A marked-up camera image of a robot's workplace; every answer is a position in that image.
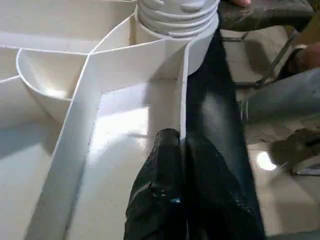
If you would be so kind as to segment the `bystander bare hand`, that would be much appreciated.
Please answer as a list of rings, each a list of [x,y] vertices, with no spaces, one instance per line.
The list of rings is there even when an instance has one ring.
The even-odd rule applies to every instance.
[[[320,42],[299,45],[293,57],[293,70],[301,73],[320,67]]]

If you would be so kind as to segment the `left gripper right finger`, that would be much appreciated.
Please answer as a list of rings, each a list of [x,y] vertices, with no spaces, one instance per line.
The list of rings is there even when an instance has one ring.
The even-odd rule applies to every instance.
[[[263,223],[238,180],[204,136],[186,138],[185,186],[189,239],[265,239]]]

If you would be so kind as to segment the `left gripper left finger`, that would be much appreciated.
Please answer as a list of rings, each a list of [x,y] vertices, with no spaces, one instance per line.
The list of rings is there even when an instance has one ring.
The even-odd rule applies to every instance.
[[[136,176],[125,212],[125,240],[184,240],[187,220],[180,135],[160,130]]]

